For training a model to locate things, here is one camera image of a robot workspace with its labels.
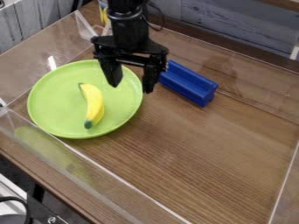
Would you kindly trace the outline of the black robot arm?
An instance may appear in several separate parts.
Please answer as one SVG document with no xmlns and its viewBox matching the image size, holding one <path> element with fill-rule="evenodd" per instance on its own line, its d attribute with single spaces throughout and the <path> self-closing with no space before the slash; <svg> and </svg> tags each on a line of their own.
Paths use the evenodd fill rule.
<svg viewBox="0 0 299 224">
<path fill-rule="evenodd" d="M 113 34 L 91 39 L 94 57 L 117 88 L 123 80 L 122 65 L 145 69 L 143 91 L 154 92 L 161 73 L 166 71 L 169 48 L 150 38 L 149 0 L 107 0 L 107 18 Z"/>
</svg>

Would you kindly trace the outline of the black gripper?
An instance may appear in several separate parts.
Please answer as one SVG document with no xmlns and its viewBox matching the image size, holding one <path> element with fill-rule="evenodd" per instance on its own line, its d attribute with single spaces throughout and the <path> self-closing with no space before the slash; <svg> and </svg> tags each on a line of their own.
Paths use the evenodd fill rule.
<svg viewBox="0 0 299 224">
<path fill-rule="evenodd" d="M 95 58 L 107 78 L 117 88 L 123 80 L 122 64 L 145 68 L 143 91 L 154 92 L 161 73 L 166 71 L 169 49 L 151 40 L 150 23 L 146 15 L 111 17 L 113 34 L 91 39 Z"/>
</svg>

